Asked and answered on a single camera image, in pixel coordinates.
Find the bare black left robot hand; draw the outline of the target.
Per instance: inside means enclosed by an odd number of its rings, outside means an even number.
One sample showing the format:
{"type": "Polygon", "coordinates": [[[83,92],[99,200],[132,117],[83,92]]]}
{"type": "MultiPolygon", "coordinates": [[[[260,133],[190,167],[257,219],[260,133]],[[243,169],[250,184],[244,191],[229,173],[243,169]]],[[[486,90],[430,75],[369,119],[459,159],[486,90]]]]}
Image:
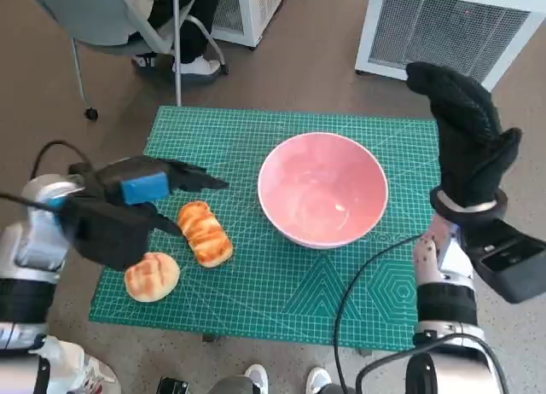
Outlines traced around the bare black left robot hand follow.
{"type": "Polygon", "coordinates": [[[205,168],[146,155],[121,159],[98,170],[87,161],[71,164],[68,173],[83,184],[83,189],[63,207],[65,210],[73,207],[75,217],[97,223],[110,220],[127,227],[139,224],[170,235],[180,235],[182,231],[171,219],[158,213],[153,204],[156,200],[178,190],[199,193],[204,189],[229,187],[205,168]]]}

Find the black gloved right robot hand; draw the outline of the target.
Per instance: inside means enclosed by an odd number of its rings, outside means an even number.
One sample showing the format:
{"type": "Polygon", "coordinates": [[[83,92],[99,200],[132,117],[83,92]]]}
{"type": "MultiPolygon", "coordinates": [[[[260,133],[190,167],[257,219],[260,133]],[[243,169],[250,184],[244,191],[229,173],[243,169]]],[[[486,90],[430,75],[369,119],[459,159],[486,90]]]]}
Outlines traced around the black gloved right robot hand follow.
{"type": "Polygon", "coordinates": [[[439,130],[440,187],[460,207],[490,203],[515,162],[523,132],[504,130],[491,93],[448,67],[406,66],[406,85],[426,96],[439,130]]]}

